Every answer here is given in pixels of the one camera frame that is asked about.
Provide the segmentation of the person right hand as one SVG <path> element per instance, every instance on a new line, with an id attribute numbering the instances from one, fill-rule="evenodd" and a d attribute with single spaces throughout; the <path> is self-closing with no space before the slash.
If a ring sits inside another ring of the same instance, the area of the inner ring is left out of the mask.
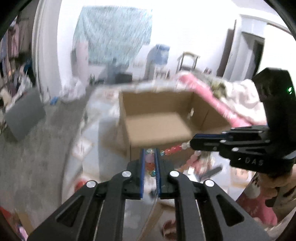
<path id="1" fill-rule="evenodd" d="M 283 176 L 271 177 L 259 173 L 260 194 L 266 199 L 267 207 L 276 207 L 295 193 L 295 165 Z"/>

